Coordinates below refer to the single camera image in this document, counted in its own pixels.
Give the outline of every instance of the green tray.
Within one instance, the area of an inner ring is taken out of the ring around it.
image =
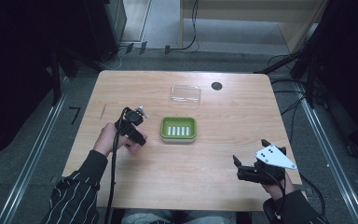
[[[161,121],[160,134],[164,142],[194,142],[196,120],[191,117],[166,117]]]

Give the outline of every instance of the handheld controller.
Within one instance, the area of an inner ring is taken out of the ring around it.
[[[267,140],[262,139],[261,144],[263,147],[272,146]],[[280,152],[286,155],[285,147],[278,147]],[[260,183],[262,185],[275,185],[276,182],[271,178],[272,176],[281,181],[284,179],[284,168],[275,165],[266,164],[265,161],[261,161],[257,158],[257,161],[253,166],[242,166],[241,161],[233,155],[234,164],[238,168],[237,177],[239,180],[251,181]]]
[[[125,107],[123,116],[115,123],[120,137],[127,138],[124,147],[131,153],[137,152],[146,143],[146,133],[137,127],[144,122],[143,117],[147,118],[147,115],[142,106],[139,106],[135,110]]]

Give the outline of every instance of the clear plastic container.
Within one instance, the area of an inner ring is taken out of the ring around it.
[[[201,88],[189,85],[173,85],[170,101],[177,105],[199,105],[201,100]]]

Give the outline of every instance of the power cord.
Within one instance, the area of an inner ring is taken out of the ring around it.
[[[283,178],[283,186],[282,184],[271,174],[268,172],[264,172],[266,175],[268,175],[274,182],[277,184],[277,186],[280,188],[282,192],[282,202],[278,208],[278,210],[275,212],[275,217],[279,220],[281,220],[281,214],[284,207],[284,204],[286,203],[286,176]]]
[[[274,85],[275,83],[278,83],[278,82],[296,82],[296,83],[300,83],[300,84],[303,84],[303,85],[307,84],[304,81],[298,81],[298,80],[294,80],[294,79],[291,79],[291,78],[283,78],[283,79],[277,79],[277,80],[271,81],[271,85]]]
[[[301,94],[305,94],[304,91],[275,91],[274,93],[281,93],[281,92],[291,92],[291,93],[301,93]]]
[[[110,209],[112,207],[112,201],[113,201],[113,195],[114,195],[114,191],[115,191],[115,170],[116,170],[116,157],[117,157],[117,150],[118,150],[118,139],[120,137],[120,131],[121,131],[121,121],[123,120],[123,116],[124,113],[126,111],[126,108],[123,109],[123,111],[121,112],[120,118],[119,118],[119,122],[118,122],[118,127],[119,129],[116,130],[116,134],[115,134],[115,138],[113,141],[113,150],[112,150],[112,169],[111,169],[111,178],[110,178],[110,192],[109,192],[109,200],[106,206],[106,212],[105,212],[105,217],[104,217],[104,224],[108,224],[109,223],[109,217],[110,217]]]
[[[310,42],[309,42],[309,40],[307,40],[307,38],[304,38],[304,44],[301,46],[301,48],[299,48],[298,50],[297,50],[297,52],[300,52],[303,48],[305,48],[308,44],[309,44]],[[268,61],[267,61],[267,67],[269,67],[269,63],[271,62],[271,60],[272,59],[274,59],[274,58],[277,58],[277,57],[283,57],[283,59],[285,59],[286,57],[289,57],[293,62],[299,62],[299,61],[304,61],[304,60],[306,60],[306,59],[294,59],[294,58],[292,58],[292,54],[281,54],[281,55],[275,55],[275,56],[273,56],[273,57],[271,57],[271,58],[269,58],[268,59]],[[292,69],[293,68],[291,68],[291,67],[289,67],[287,64],[285,64],[284,65],[286,68],[288,68],[290,71],[292,71]]]
[[[121,64],[122,64],[122,60],[121,60],[121,57],[120,57],[120,53],[121,53],[121,51],[123,51],[124,49],[120,49],[120,50],[118,51],[118,53],[117,53],[117,57],[118,57],[118,59],[119,59],[119,65],[118,65],[117,67],[115,67],[115,68],[110,68],[110,67],[106,66],[106,65],[103,64],[103,63],[99,63],[99,65],[101,65],[102,67],[104,67],[104,68],[106,68],[106,69],[108,69],[108,70],[118,70],[118,68],[120,68],[120,67],[121,67]]]
[[[289,112],[290,110],[294,110],[293,115],[292,115],[292,123],[291,123],[290,136],[289,136],[289,143],[292,143],[293,129],[294,129],[294,126],[295,126],[296,111],[297,111],[297,108],[298,108],[299,104],[306,98],[306,95],[302,91],[275,91],[275,93],[276,92],[295,92],[295,93],[302,93],[303,94],[298,100],[296,100],[294,103],[289,105],[285,110],[283,110],[283,112],[281,112],[281,116],[282,116],[285,113]]]
[[[319,200],[321,201],[321,215],[324,216],[324,211],[325,211],[325,203],[324,203],[324,196],[322,195],[322,193],[318,190],[318,188],[316,188],[316,186],[310,182],[303,174],[300,173],[300,177],[301,179],[303,179],[305,182],[307,182],[312,188],[313,190],[315,190],[316,194],[319,197]]]
[[[194,41],[196,40],[196,37],[197,37],[196,20],[197,20],[198,10],[199,10],[199,0],[195,0],[194,5],[193,5],[193,11],[191,13],[191,21],[193,23],[193,31],[194,31],[193,40],[187,47],[185,47],[183,49],[179,49],[179,50],[189,49],[193,45]]]

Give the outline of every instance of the floor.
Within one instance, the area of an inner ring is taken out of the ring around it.
[[[151,49],[165,49],[166,46],[180,48],[180,1],[124,0],[124,6],[128,22],[122,42],[147,41],[146,46]],[[183,47],[191,43],[194,34],[192,20],[184,20]],[[289,53],[279,26],[274,22],[197,19],[196,34],[196,43],[189,51],[270,55]]]

